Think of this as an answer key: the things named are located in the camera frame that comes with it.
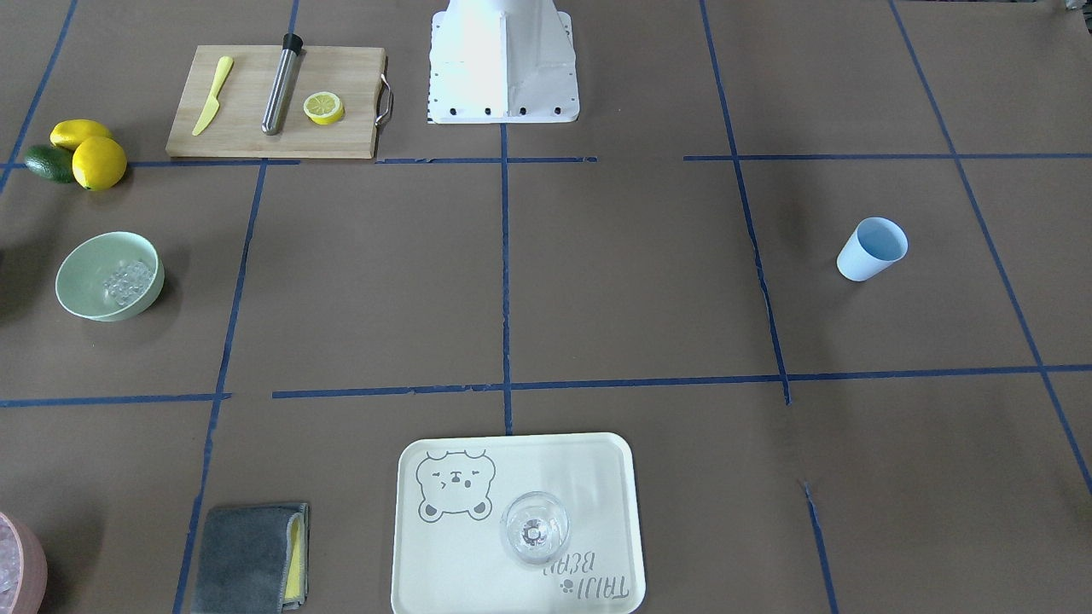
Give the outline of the light blue plastic cup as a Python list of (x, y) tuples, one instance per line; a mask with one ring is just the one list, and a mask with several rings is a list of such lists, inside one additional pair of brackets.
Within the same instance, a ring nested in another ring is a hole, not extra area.
[(851, 282), (865, 282), (909, 253), (909, 236), (885, 217), (862, 220), (836, 257), (836, 269)]

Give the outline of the green ceramic bowl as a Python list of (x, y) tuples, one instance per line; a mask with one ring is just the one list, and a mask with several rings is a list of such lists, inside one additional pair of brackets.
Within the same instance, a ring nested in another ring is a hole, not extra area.
[(166, 267), (147, 238), (108, 232), (66, 256), (55, 276), (55, 299), (75, 317), (117, 322), (149, 310), (165, 282)]

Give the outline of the pink bowl of ice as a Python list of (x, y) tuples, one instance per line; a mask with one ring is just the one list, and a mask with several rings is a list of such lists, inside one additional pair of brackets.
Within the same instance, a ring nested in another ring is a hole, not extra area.
[(48, 580), (41, 541), (28, 526), (10, 513), (1, 513), (1, 611), (38, 613)]

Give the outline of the clear wine glass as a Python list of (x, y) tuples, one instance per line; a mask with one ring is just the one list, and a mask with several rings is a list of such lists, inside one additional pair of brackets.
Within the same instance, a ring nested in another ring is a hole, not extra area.
[(547, 566), (562, 554), (571, 536), (571, 516), (565, 501), (549, 492), (526, 492), (502, 515), (502, 539), (515, 559)]

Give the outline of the cream bear tray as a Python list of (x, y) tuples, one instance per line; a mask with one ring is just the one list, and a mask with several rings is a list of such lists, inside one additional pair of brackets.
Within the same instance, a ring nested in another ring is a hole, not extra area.
[(395, 613), (632, 613), (645, 594), (624, 437), (422, 439), (399, 458)]

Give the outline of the lemon half slice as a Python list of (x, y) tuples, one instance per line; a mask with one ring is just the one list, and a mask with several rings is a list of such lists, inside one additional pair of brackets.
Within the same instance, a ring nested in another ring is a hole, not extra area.
[(305, 116), (316, 125), (339, 122), (345, 115), (342, 97), (332, 92), (316, 92), (305, 98), (302, 104)]

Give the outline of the steel muddler black tip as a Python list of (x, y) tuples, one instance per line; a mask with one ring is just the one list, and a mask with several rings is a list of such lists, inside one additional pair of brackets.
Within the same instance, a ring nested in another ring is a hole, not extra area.
[(276, 76), (274, 76), (273, 85), (270, 87), (261, 122), (261, 130), (265, 135), (278, 135), (283, 129), (301, 51), (301, 37), (295, 32), (286, 32), (282, 43)]

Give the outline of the wooden cutting board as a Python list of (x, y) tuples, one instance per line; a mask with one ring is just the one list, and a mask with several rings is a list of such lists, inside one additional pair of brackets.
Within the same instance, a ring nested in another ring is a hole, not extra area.
[[(280, 45), (200, 45), (167, 137), (171, 157), (232, 160), (372, 160), (385, 88), (385, 50), (347, 46), (305, 46), (293, 75), (283, 127), (265, 135), (265, 114), (282, 50)], [(201, 135), (195, 128), (222, 57), (233, 66), (218, 93), (219, 109)], [(305, 98), (332, 92), (345, 116), (318, 125), (305, 116)]]

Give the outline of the grey folded cloth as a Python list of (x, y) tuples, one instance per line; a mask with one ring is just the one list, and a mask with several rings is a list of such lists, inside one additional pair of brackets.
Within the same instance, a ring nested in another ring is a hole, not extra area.
[(285, 613), (309, 591), (308, 501), (214, 507), (201, 540), (192, 613)]

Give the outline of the yellow plastic knife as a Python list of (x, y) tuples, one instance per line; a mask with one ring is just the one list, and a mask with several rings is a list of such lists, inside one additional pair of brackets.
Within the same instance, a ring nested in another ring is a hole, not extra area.
[(207, 90), (206, 101), (204, 101), (204, 106), (195, 120), (195, 127), (192, 128), (191, 135), (202, 135), (206, 131), (207, 125), (218, 115), (218, 110), (221, 109), (221, 102), (218, 99), (221, 90), (229, 76), (233, 66), (234, 59), (229, 55), (223, 55), (218, 59), (213, 82)]

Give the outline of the yellow lemon lower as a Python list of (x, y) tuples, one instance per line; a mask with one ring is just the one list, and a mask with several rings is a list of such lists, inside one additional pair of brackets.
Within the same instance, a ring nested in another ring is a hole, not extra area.
[(124, 177), (126, 167), (124, 147), (112, 137), (91, 135), (75, 147), (72, 155), (75, 182), (90, 191), (102, 191), (117, 185)]

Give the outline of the yellow lemon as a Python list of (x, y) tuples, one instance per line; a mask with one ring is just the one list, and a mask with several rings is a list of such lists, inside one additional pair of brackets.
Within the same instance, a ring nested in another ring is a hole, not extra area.
[(63, 150), (74, 152), (79, 145), (90, 140), (90, 137), (109, 137), (109, 139), (112, 139), (112, 131), (102, 122), (85, 118), (75, 118), (55, 125), (49, 140), (55, 147), (63, 147)]
[(102, 191), (117, 185), (124, 177), (126, 167), (124, 147), (112, 137), (91, 135), (75, 147), (72, 155), (75, 182), (90, 191)]

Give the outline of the yellow lemon upper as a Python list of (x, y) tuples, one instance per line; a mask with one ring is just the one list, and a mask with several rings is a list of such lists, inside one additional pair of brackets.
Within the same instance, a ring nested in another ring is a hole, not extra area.
[(79, 145), (90, 140), (90, 137), (109, 137), (109, 139), (112, 139), (112, 131), (102, 122), (85, 118), (75, 118), (55, 125), (49, 140), (55, 147), (63, 147), (63, 150), (74, 152)]

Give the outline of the green lime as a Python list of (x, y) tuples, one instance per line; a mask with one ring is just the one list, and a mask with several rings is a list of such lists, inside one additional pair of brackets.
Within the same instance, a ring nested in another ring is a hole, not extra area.
[(24, 152), (24, 165), (32, 174), (62, 185), (78, 182), (72, 160), (72, 151), (55, 145), (32, 145)]

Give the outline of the white pedestal column base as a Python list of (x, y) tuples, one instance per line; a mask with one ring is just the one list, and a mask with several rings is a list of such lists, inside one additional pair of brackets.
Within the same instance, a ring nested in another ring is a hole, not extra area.
[(434, 13), (427, 119), (562, 123), (581, 113), (571, 16), (553, 1), (451, 1)]

